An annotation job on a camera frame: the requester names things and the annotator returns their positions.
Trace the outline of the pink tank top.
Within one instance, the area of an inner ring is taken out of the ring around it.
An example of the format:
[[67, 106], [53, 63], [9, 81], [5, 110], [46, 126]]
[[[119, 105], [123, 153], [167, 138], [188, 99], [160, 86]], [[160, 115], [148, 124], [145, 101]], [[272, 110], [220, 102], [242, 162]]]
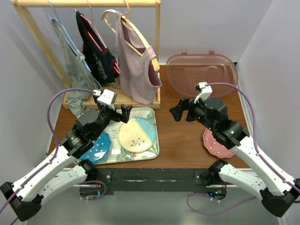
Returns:
[[135, 102], [152, 104], [158, 89], [162, 86], [158, 72], [151, 63], [156, 57], [155, 51], [152, 46], [146, 49], [138, 35], [123, 25], [124, 15], [121, 12], [117, 11], [115, 15], [120, 75], [114, 86]]

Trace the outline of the cream plastic hanger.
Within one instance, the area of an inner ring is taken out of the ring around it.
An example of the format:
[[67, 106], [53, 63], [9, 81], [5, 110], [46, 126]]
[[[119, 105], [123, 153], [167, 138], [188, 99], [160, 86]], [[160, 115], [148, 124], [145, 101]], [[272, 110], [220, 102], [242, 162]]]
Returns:
[[137, 29], [137, 27], [128, 19], [128, 16], [130, 14], [130, 8], [155, 8], [156, 9], [156, 22], [155, 22], [155, 52], [156, 52], [156, 57], [154, 57], [151, 60], [151, 63], [153, 65], [153, 68], [155, 71], [160, 70], [160, 65], [158, 62], [158, 57], [159, 57], [159, 38], [160, 38], [160, 6], [161, 6], [161, 1], [160, 0], [123, 0], [123, 3], [121, 3], [120, 0], [113, 0], [112, 1], [112, 6], [116, 7], [123, 7], [125, 6], [127, 8], [127, 12], [125, 13], [124, 16], [122, 16], [123, 20], [122, 23], [123, 25], [130, 31], [134, 31], [145, 48], [149, 48], [150, 44], [146, 40], [146, 38], [142, 35], [142, 33]]

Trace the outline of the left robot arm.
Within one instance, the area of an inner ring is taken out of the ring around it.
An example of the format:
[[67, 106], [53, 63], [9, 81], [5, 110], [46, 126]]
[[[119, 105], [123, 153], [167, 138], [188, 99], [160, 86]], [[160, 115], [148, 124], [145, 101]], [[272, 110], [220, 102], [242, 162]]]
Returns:
[[111, 121], [129, 121], [131, 105], [121, 105], [118, 112], [113, 105], [99, 104], [99, 109], [85, 109], [76, 119], [72, 130], [66, 134], [57, 149], [31, 172], [15, 182], [4, 182], [0, 190], [16, 218], [27, 221], [35, 216], [50, 195], [69, 186], [97, 179], [94, 164], [80, 157], [89, 151]]

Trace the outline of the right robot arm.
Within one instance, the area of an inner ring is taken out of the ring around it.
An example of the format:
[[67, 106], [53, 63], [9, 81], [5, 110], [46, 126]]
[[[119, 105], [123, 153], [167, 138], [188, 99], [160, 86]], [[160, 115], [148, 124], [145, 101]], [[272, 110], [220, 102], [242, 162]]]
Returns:
[[180, 121], [187, 111], [187, 122], [197, 121], [213, 134], [217, 143], [232, 151], [256, 173], [246, 174], [224, 160], [218, 160], [208, 168], [210, 182], [222, 181], [234, 184], [259, 199], [272, 215], [281, 218], [300, 196], [300, 180], [282, 169], [257, 146], [248, 131], [238, 122], [228, 117], [227, 106], [219, 98], [180, 99], [170, 113], [175, 121]]

